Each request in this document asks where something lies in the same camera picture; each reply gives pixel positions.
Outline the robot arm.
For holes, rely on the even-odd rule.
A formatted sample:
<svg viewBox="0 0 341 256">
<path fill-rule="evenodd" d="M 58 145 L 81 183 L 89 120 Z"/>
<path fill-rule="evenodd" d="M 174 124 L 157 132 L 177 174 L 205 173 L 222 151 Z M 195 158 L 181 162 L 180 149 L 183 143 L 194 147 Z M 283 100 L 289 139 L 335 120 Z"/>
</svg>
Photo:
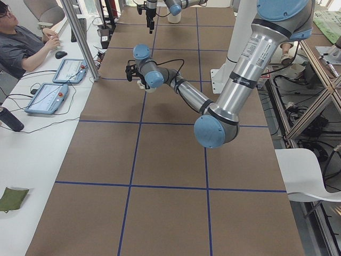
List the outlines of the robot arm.
<svg viewBox="0 0 341 256">
<path fill-rule="evenodd" d="M 147 27 L 149 28 L 149 33 L 152 34 L 155 28 L 154 17 L 157 15 L 157 0 L 144 1 L 142 5 L 137 6 L 139 15 L 145 10 Z M 205 0 L 166 0 L 164 1 L 170 14 L 176 16 L 181 13 L 183 9 L 194 5 L 204 5 L 207 3 Z"/>
<path fill-rule="evenodd" d="M 197 141 L 217 148 L 239 132 L 239 112 L 256 87 L 280 44 L 307 39 L 312 33 L 314 1 L 241 1 L 234 31 L 243 36 L 232 70 L 222 66 L 224 87 L 212 101 L 194 88 L 179 70 L 163 68 L 144 44 L 133 48 L 126 66 L 129 81 L 138 77 L 146 90 L 169 85 L 200 117 L 194 124 Z"/>
</svg>

